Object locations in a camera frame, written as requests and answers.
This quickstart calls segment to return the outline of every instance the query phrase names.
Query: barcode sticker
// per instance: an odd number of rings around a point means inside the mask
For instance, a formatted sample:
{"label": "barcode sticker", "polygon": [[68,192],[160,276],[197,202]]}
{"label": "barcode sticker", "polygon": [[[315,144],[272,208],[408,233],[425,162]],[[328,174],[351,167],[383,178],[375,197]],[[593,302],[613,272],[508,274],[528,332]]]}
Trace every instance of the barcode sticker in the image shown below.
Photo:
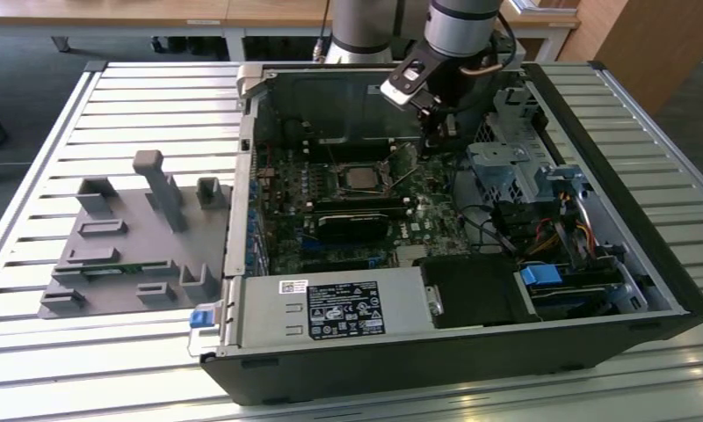
{"label": "barcode sticker", "polygon": [[188,25],[221,25],[221,21],[220,20],[189,19]]}
{"label": "barcode sticker", "polygon": [[288,295],[291,293],[305,293],[308,291],[307,280],[283,280],[279,283],[279,293]]}

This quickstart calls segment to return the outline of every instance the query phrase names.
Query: aluminum table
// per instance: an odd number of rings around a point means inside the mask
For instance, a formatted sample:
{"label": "aluminum table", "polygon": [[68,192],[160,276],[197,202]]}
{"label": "aluminum table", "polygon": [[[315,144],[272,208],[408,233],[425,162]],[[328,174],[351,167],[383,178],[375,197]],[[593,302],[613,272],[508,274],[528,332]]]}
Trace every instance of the aluminum table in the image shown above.
{"label": "aluminum table", "polygon": [[[544,68],[703,289],[703,176],[606,71]],[[144,187],[132,157],[160,149],[180,186],[209,175],[231,183],[237,69],[111,63],[83,73],[0,221],[0,420],[703,420],[703,325],[578,372],[240,407],[187,350],[188,310],[36,318],[83,177]],[[564,134],[552,136],[573,162]],[[196,343],[216,338],[205,333]]]}

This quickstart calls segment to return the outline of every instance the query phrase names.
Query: blue latch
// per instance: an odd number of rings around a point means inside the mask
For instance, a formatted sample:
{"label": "blue latch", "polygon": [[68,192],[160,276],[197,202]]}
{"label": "blue latch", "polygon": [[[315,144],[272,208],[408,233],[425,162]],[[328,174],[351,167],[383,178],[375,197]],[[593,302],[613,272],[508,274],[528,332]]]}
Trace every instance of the blue latch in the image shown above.
{"label": "blue latch", "polygon": [[561,284],[562,277],[558,268],[550,264],[526,266],[521,270],[524,284],[526,286],[542,286],[546,284]]}
{"label": "blue latch", "polygon": [[215,311],[213,309],[196,309],[192,311],[191,314],[191,328],[208,328],[215,325],[216,317],[215,317]]}

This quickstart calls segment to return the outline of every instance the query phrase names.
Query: warning label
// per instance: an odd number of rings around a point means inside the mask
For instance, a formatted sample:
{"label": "warning label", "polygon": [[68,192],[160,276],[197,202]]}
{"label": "warning label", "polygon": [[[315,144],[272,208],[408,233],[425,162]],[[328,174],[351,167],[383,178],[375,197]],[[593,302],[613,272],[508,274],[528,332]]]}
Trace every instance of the warning label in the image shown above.
{"label": "warning label", "polygon": [[308,286],[308,318],[315,340],[385,334],[377,281]]}

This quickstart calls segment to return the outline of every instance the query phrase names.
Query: chip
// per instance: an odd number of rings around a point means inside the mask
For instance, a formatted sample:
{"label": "chip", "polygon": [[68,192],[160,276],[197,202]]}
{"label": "chip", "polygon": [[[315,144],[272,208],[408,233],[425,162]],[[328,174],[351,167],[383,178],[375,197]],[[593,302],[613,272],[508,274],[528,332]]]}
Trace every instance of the chip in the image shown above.
{"label": "chip", "polygon": [[344,175],[349,189],[375,190],[380,185],[380,177],[373,167],[351,167]]}

